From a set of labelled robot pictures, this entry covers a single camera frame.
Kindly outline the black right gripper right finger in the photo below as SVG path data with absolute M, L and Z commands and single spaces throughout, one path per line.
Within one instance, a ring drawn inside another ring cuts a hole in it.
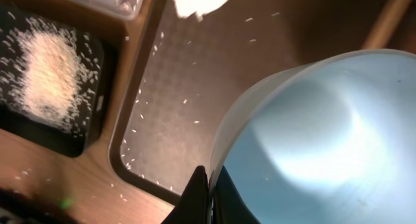
M 213 223 L 260 224 L 240 197 L 224 166 L 214 188 Z

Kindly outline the light blue small bowl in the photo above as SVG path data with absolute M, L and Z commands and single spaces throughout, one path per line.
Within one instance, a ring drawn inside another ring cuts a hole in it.
M 414 223 L 415 55 L 352 51 L 257 82 L 217 130 L 209 193 L 225 176 L 260 223 Z

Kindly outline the pile of white rice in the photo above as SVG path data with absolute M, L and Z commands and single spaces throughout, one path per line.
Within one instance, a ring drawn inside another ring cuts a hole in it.
M 1 9 L 1 104 L 74 137 L 85 134 L 102 60 L 100 44 L 62 23 Z

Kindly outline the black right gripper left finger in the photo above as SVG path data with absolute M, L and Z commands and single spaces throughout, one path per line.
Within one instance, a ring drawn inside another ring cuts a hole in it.
M 178 204 L 162 224 L 205 224 L 207 223 L 207 205 L 207 175 L 203 166 L 197 166 Z

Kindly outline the wooden chopstick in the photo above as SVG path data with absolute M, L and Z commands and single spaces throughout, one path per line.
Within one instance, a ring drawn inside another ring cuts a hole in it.
M 385 48 L 413 0 L 387 0 L 362 49 Z

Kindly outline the silver foil wrapper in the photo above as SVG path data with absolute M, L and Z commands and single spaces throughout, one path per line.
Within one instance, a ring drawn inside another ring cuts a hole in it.
M 201 21 L 204 15 L 218 10 L 229 0 L 173 0 L 178 18 L 186 19 L 195 15 Z

